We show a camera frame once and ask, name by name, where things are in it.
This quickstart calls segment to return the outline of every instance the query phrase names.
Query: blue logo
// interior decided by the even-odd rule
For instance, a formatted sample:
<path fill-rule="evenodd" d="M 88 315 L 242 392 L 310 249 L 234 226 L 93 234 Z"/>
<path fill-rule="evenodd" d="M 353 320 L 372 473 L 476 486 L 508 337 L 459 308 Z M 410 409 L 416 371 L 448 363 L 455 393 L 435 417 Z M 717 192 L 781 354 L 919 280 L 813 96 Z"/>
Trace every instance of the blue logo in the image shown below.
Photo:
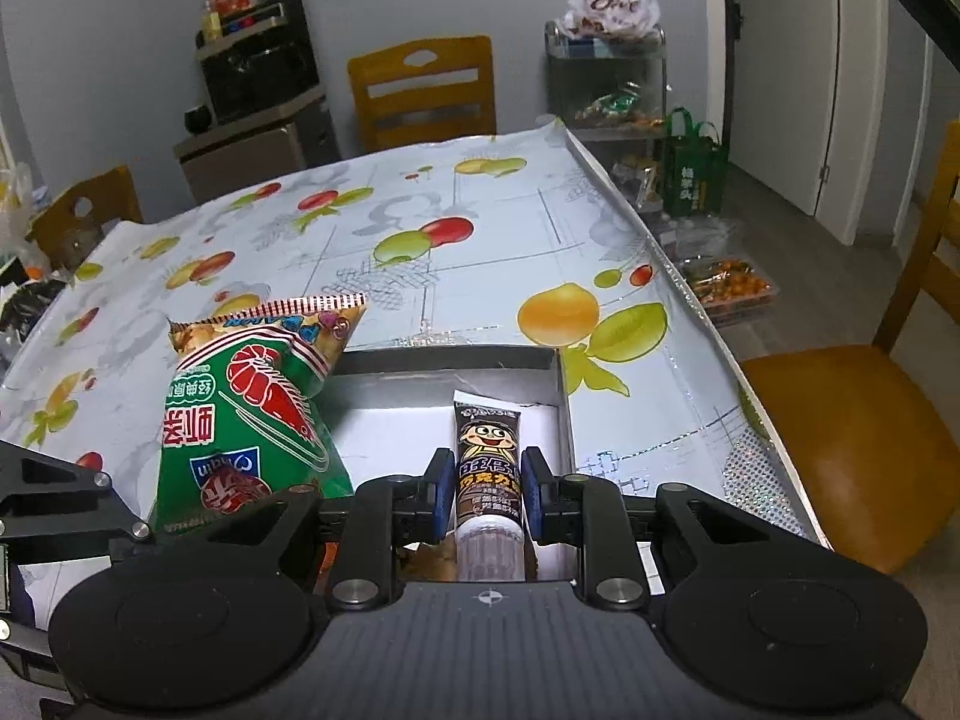
<path fill-rule="evenodd" d="M 260 475 L 260 447 L 249 446 L 246 449 L 237 449 L 233 452 L 217 452 L 201 458 L 190 460 L 190 472 L 197 487 L 203 487 L 210 474 L 223 466 L 233 466 L 234 469 L 247 476 Z"/>

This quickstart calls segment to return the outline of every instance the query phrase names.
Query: fruit-patterned tablecloth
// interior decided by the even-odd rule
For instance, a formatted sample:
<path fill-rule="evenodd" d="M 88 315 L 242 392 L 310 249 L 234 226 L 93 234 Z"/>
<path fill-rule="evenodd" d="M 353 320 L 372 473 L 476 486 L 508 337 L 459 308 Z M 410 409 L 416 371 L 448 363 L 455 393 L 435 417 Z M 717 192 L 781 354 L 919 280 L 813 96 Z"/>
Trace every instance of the fruit-patterned tablecloth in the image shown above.
<path fill-rule="evenodd" d="M 558 122 L 371 154 L 163 223 L 119 224 L 8 372 L 0 437 L 102 466 L 147 517 L 176 362 L 168 317 L 345 290 L 370 300 L 351 348 L 560 348 L 578 469 L 626 493 L 688 482 L 819 535 L 776 436 L 744 415 L 750 395 L 726 346 Z M 37 624 L 101 567 L 23 567 Z"/>

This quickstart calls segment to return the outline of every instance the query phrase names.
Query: shrimp illustration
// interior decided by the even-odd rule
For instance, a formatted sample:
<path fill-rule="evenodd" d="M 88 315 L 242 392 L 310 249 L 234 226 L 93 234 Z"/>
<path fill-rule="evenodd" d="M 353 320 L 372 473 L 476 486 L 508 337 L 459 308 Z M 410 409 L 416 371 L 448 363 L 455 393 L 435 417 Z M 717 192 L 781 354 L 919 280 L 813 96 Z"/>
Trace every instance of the shrimp illustration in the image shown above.
<path fill-rule="evenodd" d="M 296 435 L 320 446 L 310 418 L 310 404 L 289 379 L 275 367 L 280 352 L 262 343 L 237 349 L 227 363 L 230 388 L 252 406 L 282 422 Z"/>

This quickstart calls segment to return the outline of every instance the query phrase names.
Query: cartoon face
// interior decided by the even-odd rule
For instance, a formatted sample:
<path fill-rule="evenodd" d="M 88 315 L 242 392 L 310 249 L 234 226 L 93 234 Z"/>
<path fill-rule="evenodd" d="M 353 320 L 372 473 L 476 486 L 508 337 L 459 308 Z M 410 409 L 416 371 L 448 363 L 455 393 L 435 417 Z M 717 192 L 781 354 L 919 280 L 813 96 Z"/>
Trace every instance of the cartoon face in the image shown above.
<path fill-rule="evenodd" d="M 474 446 L 490 446 L 498 449 L 513 449 L 517 446 L 517 442 L 508 431 L 489 422 L 474 422 L 472 425 L 467 425 L 460 440 Z"/>

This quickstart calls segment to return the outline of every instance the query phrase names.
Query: chocolate tube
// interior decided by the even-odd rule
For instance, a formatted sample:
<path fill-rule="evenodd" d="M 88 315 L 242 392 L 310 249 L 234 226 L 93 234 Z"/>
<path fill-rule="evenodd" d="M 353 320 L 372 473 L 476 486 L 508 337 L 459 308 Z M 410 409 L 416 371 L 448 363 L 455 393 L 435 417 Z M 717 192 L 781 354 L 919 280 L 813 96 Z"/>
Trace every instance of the chocolate tube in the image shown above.
<path fill-rule="evenodd" d="M 520 407 L 455 392 L 457 579 L 523 581 Z"/>

